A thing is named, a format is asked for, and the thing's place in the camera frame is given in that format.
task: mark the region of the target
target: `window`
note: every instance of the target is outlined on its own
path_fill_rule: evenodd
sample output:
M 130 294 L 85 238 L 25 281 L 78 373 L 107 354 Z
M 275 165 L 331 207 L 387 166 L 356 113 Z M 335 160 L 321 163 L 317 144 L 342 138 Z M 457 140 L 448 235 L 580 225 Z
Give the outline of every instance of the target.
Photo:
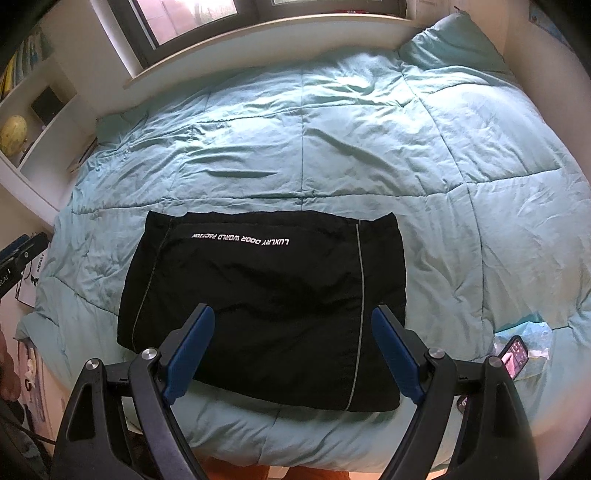
M 144 67 L 207 38 L 279 18 L 406 12 L 406 0 L 109 0 L 109 5 Z

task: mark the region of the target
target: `white shelf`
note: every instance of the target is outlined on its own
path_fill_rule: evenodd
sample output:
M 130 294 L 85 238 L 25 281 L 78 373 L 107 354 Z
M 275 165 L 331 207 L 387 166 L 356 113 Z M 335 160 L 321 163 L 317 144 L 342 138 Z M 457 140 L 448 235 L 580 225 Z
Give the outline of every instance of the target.
M 93 132 L 87 127 L 90 116 L 90 109 L 76 95 L 41 133 L 18 167 L 56 210 L 66 205 L 75 184 L 68 166 L 92 140 Z
M 35 214 L 49 230 L 53 230 L 53 222 L 57 210 L 49 204 L 31 183 L 12 165 L 9 159 L 0 152 L 0 184 L 9 191 L 20 203 Z
M 48 86 L 64 104 L 76 95 L 74 87 L 61 71 L 54 57 L 49 57 L 40 63 L 0 103 L 0 126 L 10 116 L 21 115 L 27 122 L 27 138 L 35 141 L 43 133 L 43 123 L 33 112 L 31 104 Z M 10 160 L 13 165 L 18 166 L 17 161 L 13 158 Z

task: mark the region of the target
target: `window frame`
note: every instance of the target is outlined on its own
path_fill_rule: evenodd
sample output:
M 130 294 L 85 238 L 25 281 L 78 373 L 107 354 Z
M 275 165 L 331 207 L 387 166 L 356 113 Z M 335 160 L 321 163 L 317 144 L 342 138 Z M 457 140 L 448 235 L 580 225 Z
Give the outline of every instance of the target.
M 362 11 L 370 14 L 405 17 L 406 0 L 301 0 L 273 4 L 273 0 L 255 0 L 261 22 L 335 11 Z
M 363 10 L 405 17 L 406 0 L 301 0 L 274 5 L 272 0 L 233 0 L 237 13 L 194 28 L 162 45 L 152 32 L 138 0 L 108 0 L 121 30 L 143 68 L 208 38 L 280 18 Z

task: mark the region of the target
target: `orange fabric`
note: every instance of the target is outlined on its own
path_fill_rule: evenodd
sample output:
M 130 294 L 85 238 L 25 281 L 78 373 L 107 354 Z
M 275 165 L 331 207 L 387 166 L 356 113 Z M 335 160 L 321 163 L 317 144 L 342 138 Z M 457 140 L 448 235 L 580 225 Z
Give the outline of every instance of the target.
M 269 477 L 269 467 L 264 465 L 236 466 L 208 458 L 202 462 L 202 467 L 209 480 L 267 480 Z M 284 480 L 349 480 L 349 472 L 295 466 L 288 470 Z
M 264 465 L 236 466 L 208 458 L 202 465 L 209 480 L 267 480 L 269 467 Z
M 283 480 L 349 480 L 349 472 L 331 472 L 305 466 L 295 466 L 287 471 Z

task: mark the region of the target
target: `plastic bag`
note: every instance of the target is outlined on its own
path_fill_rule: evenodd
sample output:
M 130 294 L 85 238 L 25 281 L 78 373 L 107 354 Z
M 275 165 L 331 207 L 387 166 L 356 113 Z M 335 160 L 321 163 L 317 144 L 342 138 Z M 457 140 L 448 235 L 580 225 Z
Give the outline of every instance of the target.
M 528 361 L 515 381 L 540 375 L 550 360 L 552 347 L 552 329 L 539 314 L 528 315 L 521 321 L 522 323 L 513 328 L 497 332 L 489 352 L 490 355 L 499 355 L 513 336 L 519 335 L 521 337 L 529 351 Z

